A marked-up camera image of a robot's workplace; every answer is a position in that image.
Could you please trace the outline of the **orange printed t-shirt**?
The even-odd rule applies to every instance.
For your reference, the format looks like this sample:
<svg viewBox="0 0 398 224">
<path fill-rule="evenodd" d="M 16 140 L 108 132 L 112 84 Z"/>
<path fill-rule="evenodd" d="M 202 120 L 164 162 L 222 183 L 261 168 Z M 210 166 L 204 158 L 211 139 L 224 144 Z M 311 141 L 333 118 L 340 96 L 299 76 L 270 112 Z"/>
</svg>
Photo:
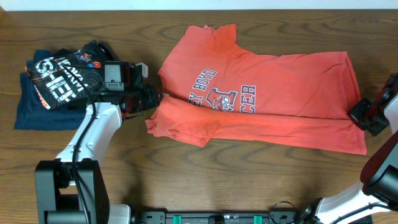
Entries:
<svg viewBox="0 0 398 224">
<path fill-rule="evenodd" d="M 348 116 L 361 95 L 346 52 L 259 55 L 236 38 L 234 24 L 187 29 L 159 70 L 165 96 L 149 134 L 200 147 L 236 139 L 367 152 Z"/>
</svg>

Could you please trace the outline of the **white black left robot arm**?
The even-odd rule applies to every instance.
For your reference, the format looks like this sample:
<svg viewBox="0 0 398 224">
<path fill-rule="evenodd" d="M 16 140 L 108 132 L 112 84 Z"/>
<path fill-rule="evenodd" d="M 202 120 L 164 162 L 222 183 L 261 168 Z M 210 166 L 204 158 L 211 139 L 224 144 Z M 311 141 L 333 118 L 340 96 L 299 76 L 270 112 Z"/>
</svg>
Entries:
<svg viewBox="0 0 398 224">
<path fill-rule="evenodd" d="M 147 77 L 144 63 L 109 61 L 99 87 L 84 87 L 88 105 L 74 137 L 54 160 L 35 168 L 39 223 L 139 223 L 131 206 L 110 203 L 100 164 L 122 123 L 162 100 L 144 83 Z"/>
</svg>

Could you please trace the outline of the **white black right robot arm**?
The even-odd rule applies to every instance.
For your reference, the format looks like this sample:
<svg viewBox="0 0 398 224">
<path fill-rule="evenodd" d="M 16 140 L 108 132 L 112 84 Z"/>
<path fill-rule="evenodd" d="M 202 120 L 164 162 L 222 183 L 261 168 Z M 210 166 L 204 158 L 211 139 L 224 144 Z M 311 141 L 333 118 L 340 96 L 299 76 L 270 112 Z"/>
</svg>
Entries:
<svg viewBox="0 0 398 224">
<path fill-rule="evenodd" d="M 332 197 L 318 199 L 297 223 L 372 223 L 374 213 L 397 211 L 397 74 L 390 75 L 373 102 L 363 98 L 348 116 L 372 136 L 388 126 L 392 136 L 364 165 L 359 182 Z"/>
</svg>

